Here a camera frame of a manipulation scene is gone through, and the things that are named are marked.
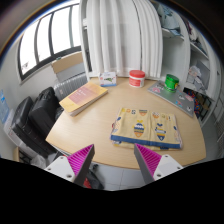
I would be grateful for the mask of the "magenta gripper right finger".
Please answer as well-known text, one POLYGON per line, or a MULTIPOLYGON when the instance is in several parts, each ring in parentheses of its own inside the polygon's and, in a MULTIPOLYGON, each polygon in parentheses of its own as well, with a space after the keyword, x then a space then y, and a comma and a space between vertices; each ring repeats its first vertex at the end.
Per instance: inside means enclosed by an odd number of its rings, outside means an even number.
POLYGON ((134 155, 146 184, 182 169, 182 166, 170 155, 160 155, 140 144, 134 145, 134 155))

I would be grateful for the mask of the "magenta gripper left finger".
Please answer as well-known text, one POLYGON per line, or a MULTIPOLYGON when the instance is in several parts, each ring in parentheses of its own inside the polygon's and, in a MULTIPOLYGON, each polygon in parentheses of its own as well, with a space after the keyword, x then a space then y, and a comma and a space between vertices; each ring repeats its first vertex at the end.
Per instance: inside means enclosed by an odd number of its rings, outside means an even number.
POLYGON ((72 155, 59 156, 45 168, 45 171, 82 186, 94 154, 94 145, 91 144, 72 155))

